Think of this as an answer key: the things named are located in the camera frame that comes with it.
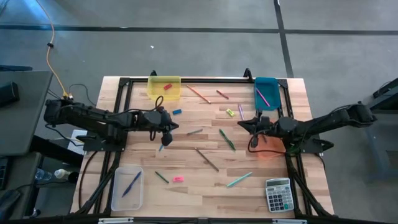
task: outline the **blue plastic bin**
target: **blue plastic bin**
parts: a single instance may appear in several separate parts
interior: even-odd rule
[[[267,100],[269,106],[262,100],[256,88],[259,89],[260,93]],[[280,107],[279,86],[276,78],[256,78],[254,81],[254,105],[257,110],[267,111],[272,111]]]

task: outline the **wooden table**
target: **wooden table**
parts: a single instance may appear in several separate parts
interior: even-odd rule
[[[113,110],[120,77],[104,77],[97,107]],[[301,78],[287,79],[290,100],[295,119],[311,119],[310,106],[304,81]],[[197,91],[205,95],[211,104],[198,97],[182,85],[179,101],[165,101],[162,106],[171,113],[182,109],[182,114],[173,116],[180,127],[173,131],[173,142],[159,152],[161,134],[155,141],[149,140],[147,132],[130,132],[126,150],[122,154],[120,166],[136,164],[144,169],[144,203],[136,211],[112,212],[112,216],[129,217],[218,217],[218,218],[272,218],[294,217],[293,212],[270,213],[264,198],[264,183],[267,179],[287,177],[283,156],[264,159],[257,154],[247,152],[250,135],[236,124],[240,115],[238,103],[242,104],[244,118],[255,115],[253,84],[191,83]],[[229,100],[216,93],[220,90],[229,96]],[[150,109],[154,101],[146,95],[146,83],[135,83],[132,89],[130,108]],[[236,116],[231,118],[226,109]],[[263,115],[277,120],[277,112],[264,112]],[[190,131],[203,128],[198,134],[187,136]],[[232,151],[219,134],[219,129],[234,142],[236,152]],[[280,147],[278,139],[271,139],[268,147]],[[197,147],[219,169],[216,172],[194,150]],[[85,156],[81,172],[90,154]],[[99,152],[87,168],[83,179],[83,203],[92,194],[100,179],[104,152]],[[317,200],[330,213],[333,207],[328,184],[321,160],[314,155],[303,154],[303,165],[307,185]],[[183,175],[182,183],[166,184],[158,176],[159,171],[165,178],[172,180]],[[238,177],[253,172],[252,176],[234,187],[226,184]],[[108,188],[104,190],[102,209],[106,203]],[[298,201],[304,212],[303,197],[298,188]],[[71,212],[78,210],[78,188],[75,190]]]

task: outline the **orange translucent object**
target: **orange translucent object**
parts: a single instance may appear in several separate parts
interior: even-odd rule
[[[279,138],[264,136],[261,134],[259,134],[259,144],[257,145],[257,147],[251,150],[252,151],[273,150],[277,152],[286,152],[282,140],[280,140]],[[271,159],[275,156],[282,156],[283,154],[276,152],[258,152],[256,153],[256,155],[259,159]]]

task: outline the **gray floor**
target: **gray floor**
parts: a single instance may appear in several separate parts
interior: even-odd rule
[[[54,23],[63,26],[278,28],[273,0],[40,2]],[[280,6],[286,29],[398,29],[394,0],[280,0]],[[0,24],[48,21],[35,1],[10,0]],[[0,64],[48,70],[50,38],[50,31],[1,30]],[[294,77],[305,79],[314,116],[368,98],[397,78],[398,35],[290,34],[287,44]],[[94,101],[105,75],[148,75],[155,69],[160,75],[240,77],[249,67],[256,77],[287,76],[279,34],[59,31],[50,60],[64,85],[86,84]],[[62,93],[55,80],[51,89]],[[88,103],[84,89],[77,86],[73,92],[78,101]],[[60,128],[66,135],[72,129]],[[44,129],[43,121],[37,134],[58,138]],[[366,181],[375,168],[363,131],[341,128],[322,138],[335,143],[325,162],[336,214],[396,223],[398,182]],[[60,206],[65,209],[57,210],[59,214],[70,205]]]

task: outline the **yellow container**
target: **yellow container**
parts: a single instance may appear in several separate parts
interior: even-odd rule
[[[165,90],[164,87],[168,84],[172,86]],[[159,96],[163,96],[164,100],[178,100],[181,95],[181,77],[151,76],[148,78],[147,94],[153,100],[156,100]]]

